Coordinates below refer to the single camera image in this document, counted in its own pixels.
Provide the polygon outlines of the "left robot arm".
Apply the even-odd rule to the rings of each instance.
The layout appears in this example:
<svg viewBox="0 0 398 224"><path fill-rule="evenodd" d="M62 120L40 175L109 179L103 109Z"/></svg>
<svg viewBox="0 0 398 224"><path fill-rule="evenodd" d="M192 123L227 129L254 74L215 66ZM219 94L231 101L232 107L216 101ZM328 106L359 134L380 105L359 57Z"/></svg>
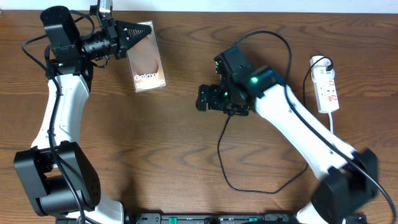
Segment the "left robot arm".
<svg viewBox="0 0 398 224"><path fill-rule="evenodd" d="M135 223L122 202L101 191L100 179L80 147L81 119L98 61L125 58L152 27L112 17L99 1L89 13L53 6L40 15L49 45L40 63L49 98L30 149L14 167L34 212L57 223Z"/></svg>

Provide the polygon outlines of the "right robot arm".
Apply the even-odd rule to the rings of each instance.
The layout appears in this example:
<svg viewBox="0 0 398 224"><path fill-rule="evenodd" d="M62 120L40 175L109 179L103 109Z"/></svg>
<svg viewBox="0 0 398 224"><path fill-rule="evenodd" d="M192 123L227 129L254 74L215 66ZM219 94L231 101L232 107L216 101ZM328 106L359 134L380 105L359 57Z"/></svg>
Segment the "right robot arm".
<svg viewBox="0 0 398 224"><path fill-rule="evenodd" d="M254 111L298 150L320 181L310 202L296 214L300 223L347 223L376 197L378 159L370 149L358 152L319 122L268 66L256 70L238 47L214 58L219 85L200 85L196 107L228 116Z"/></svg>

